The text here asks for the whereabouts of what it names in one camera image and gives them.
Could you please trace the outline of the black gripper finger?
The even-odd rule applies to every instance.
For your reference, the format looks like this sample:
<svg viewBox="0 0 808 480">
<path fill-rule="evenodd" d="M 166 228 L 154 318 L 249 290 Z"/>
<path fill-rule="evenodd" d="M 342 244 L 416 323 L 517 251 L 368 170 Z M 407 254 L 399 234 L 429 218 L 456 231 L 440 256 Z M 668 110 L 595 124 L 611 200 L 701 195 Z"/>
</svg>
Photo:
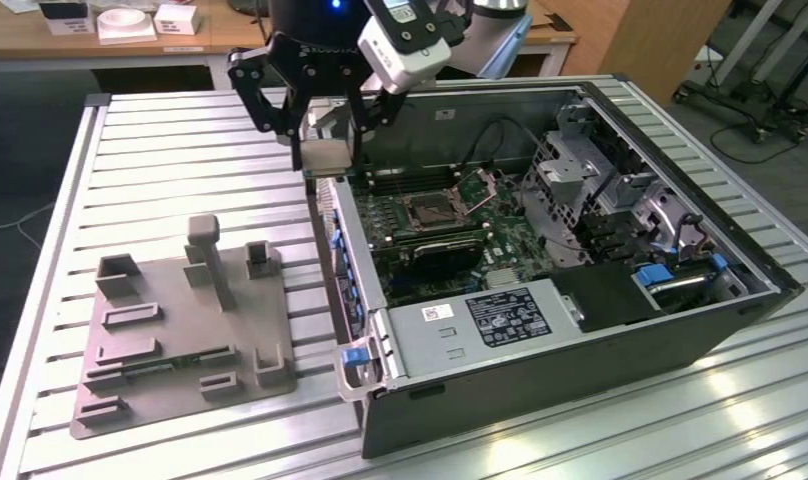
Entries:
<svg viewBox="0 0 808 480">
<path fill-rule="evenodd" d="M 290 149 L 292 169 L 300 171 L 304 168 L 300 125 L 310 97 L 288 88 L 282 105 L 277 107 L 270 103 L 261 89 L 269 65 L 266 47 L 234 48 L 228 55 L 228 77 L 256 129 L 276 134 L 277 142 Z"/>
<path fill-rule="evenodd" d="M 360 168 L 363 163 L 364 143 L 379 127 L 391 127 L 403 109 L 408 93 L 392 94 L 380 91 L 368 99 L 363 91 L 347 94 L 349 107 L 348 156 L 349 168 Z"/>
</svg>

